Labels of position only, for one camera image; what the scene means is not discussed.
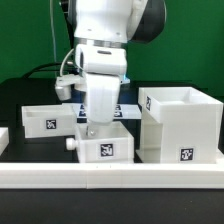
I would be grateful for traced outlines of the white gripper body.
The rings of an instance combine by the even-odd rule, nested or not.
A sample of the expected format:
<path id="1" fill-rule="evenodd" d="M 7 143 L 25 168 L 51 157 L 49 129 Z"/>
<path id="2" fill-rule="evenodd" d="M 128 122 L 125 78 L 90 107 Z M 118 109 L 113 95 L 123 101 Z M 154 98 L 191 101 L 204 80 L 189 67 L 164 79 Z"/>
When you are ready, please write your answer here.
<path id="1" fill-rule="evenodd" d="M 85 77 L 87 93 L 86 115 L 94 124 L 112 122 L 120 91 L 121 77 L 126 74 L 126 51 L 78 44 L 76 65 Z"/>

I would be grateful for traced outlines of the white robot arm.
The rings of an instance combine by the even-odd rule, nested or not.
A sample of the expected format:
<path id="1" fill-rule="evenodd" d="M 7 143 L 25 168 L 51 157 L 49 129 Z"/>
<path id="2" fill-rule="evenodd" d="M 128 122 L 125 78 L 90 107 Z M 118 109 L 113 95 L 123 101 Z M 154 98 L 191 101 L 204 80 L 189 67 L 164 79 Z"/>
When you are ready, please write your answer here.
<path id="1" fill-rule="evenodd" d="M 127 72 L 125 45 L 149 43 L 164 29 L 165 0 L 68 0 L 75 64 L 84 77 L 87 134 L 112 122 Z"/>

